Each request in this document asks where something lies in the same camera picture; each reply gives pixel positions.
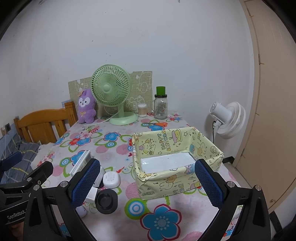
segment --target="purple plush toy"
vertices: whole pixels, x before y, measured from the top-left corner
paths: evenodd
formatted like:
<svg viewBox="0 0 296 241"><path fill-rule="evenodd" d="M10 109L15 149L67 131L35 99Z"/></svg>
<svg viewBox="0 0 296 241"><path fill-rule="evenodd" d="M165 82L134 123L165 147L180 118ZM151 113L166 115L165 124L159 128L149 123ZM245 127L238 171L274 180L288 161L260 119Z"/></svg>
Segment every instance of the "purple plush toy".
<svg viewBox="0 0 296 241"><path fill-rule="evenodd" d="M78 100L78 123L93 123L96 111L94 104L96 100L90 89L85 89Z"/></svg>

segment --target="door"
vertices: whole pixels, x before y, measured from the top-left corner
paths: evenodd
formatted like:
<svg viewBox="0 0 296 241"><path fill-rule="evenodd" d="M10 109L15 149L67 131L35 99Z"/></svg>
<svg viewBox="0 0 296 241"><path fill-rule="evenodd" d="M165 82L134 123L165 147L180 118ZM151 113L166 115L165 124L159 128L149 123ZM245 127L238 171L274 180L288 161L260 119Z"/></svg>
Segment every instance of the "door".
<svg viewBox="0 0 296 241"><path fill-rule="evenodd" d="M296 178L296 44L263 1L245 5L257 37L260 84L254 123L235 166L251 187L262 187L272 211Z"/></svg>

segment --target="fan center cap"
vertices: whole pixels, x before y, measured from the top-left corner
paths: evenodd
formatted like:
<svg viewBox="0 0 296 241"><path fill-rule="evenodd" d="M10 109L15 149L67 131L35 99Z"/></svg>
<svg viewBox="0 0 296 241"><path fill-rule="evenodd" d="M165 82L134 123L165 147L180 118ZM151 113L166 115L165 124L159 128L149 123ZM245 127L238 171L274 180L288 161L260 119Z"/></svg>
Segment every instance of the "fan center cap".
<svg viewBox="0 0 296 241"><path fill-rule="evenodd" d="M105 84L105 85L103 86L103 90L104 90L105 92L109 92L110 89L111 89L111 86L108 85L108 84Z"/></svg>

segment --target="wooden headboard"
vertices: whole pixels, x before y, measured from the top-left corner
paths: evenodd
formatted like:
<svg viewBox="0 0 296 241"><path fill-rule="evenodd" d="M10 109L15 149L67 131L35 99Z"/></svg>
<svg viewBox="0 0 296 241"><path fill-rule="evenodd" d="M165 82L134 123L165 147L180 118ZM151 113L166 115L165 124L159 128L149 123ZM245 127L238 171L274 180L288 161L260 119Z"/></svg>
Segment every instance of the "wooden headboard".
<svg viewBox="0 0 296 241"><path fill-rule="evenodd" d="M27 142L37 143L40 141L42 144L47 144L57 141L51 122L54 123L58 135L61 137L67 131L65 120L69 121L70 126L74 125L78 120L73 101L66 102L65 108L59 110L38 110L27 114L20 120L15 118L13 121L15 122L17 132Z"/></svg>

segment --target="door frame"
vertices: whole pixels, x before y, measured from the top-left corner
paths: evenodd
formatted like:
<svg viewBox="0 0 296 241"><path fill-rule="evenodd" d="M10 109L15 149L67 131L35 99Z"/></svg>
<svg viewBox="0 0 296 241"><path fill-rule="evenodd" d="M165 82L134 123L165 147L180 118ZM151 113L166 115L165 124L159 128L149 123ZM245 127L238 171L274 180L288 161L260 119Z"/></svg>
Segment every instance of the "door frame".
<svg viewBox="0 0 296 241"><path fill-rule="evenodd" d="M252 21L252 16L247 8L246 2L252 1L252 0L239 0L242 8L244 10L244 13L247 18L247 22L249 25L249 29L251 32L251 38L252 38L252 44L253 44L253 52L254 52L254 90L253 90L253 99L252 99L252 105L251 105L251 111L249 115L249 119L247 122L246 130L244 133L244 137L242 139L241 145L239 147L239 150L235 156L233 166L236 167L240 161L241 156L243 155L243 151L245 146L247 145L248 139L251 134L251 130L254 124L255 115L256 115L256 109L258 105L258 98L259 98L259 90L260 90L260 53L259 53L259 46L258 46L258 40L257 40L257 34L255 31L255 26ZM271 213L274 211L289 195L290 193L296 188L296 178L291 183L291 185L288 187L288 189L282 194L282 196L268 209L268 212Z"/></svg>

